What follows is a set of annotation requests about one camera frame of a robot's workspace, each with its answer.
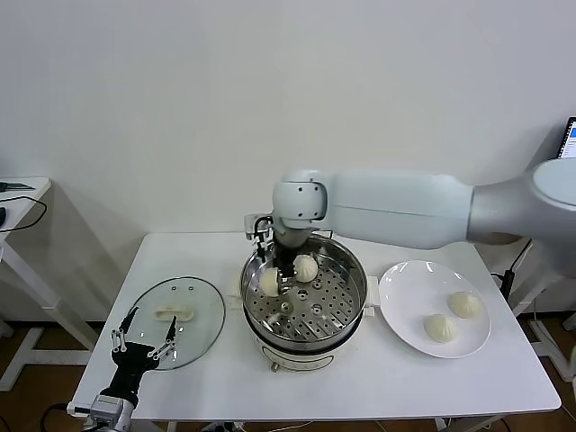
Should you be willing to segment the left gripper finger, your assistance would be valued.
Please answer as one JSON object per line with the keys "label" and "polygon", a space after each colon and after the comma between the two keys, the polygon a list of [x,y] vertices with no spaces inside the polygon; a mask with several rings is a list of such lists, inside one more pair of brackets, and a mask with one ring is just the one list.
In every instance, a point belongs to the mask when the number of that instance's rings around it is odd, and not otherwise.
{"label": "left gripper finger", "polygon": [[172,318],[168,332],[166,333],[164,344],[161,347],[149,352],[148,358],[153,358],[154,360],[162,360],[174,350],[176,347],[176,321],[177,317],[174,316]]}
{"label": "left gripper finger", "polygon": [[131,308],[129,313],[122,319],[120,326],[112,330],[112,351],[114,353],[127,351],[126,335],[137,311],[137,307]]}

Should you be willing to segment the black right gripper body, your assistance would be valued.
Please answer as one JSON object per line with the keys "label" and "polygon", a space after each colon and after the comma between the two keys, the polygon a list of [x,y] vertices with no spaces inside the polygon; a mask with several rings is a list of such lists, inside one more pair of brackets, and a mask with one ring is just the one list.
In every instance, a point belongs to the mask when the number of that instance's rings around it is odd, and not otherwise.
{"label": "black right gripper body", "polygon": [[278,269],[282,277],[294,277],[294,260],[297,255],[297,248],[284,246],[274,247],[274,267]]}

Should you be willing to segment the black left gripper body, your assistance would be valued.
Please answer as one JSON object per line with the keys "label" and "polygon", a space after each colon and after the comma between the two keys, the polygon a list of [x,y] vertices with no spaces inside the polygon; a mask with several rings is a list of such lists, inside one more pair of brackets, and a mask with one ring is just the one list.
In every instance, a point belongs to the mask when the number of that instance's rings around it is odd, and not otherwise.
{"label": "black left gripper body", "polygon": [[138,395],[143,374],[156,368],[154,351],[153,346],[127,342],[125,351],[112,352],[117,368],[110,383],[111,396]]}

